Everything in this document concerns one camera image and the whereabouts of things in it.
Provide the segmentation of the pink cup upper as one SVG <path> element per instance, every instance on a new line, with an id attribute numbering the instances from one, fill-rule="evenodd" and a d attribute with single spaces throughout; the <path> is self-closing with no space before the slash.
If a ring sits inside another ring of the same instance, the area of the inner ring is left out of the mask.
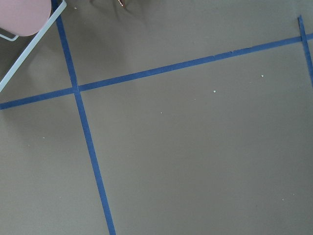
<path id="1" fill-rule="evenodd" d="M 51 14 L 49 0 L 1 0 L 0 27 L 18 36 L 30 36 L 41 30 Z"/>

